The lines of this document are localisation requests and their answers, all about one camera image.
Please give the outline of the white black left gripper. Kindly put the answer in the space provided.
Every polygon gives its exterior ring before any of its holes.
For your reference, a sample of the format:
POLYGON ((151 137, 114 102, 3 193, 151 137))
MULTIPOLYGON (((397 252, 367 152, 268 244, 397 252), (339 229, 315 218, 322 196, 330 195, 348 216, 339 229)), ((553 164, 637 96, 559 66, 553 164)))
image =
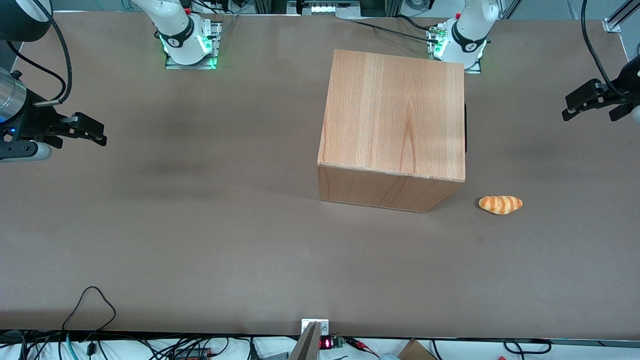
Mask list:
POLYGON ((639 105, 639 70, 640 56, 636 55, 622 67, 615 79, 611 80, 604 72, 602 76, 606 87, 598 79, 588 80, 566 96, 562 120, 568 122, 583 112, 611 105, 626 105, 629 109, 635 109, 639 105))

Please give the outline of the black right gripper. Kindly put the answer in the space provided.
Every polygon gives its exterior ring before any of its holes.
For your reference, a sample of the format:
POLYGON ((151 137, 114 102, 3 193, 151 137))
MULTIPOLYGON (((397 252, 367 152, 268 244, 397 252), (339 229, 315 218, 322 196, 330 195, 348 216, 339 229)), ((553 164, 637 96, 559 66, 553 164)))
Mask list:
POLYGON ((51 105, 36 107, 33 102, 32 98, 26 98, 22 109, 1 123, 2 142, 6 141, 6 137, 9 142, 38 141, 61 150, 64 143, 61 137, 66 137, 84 139, 101 147, 106 146, 105 126, 100 121, 83 112, 74 112, 66 117, 57 113, 51 105))

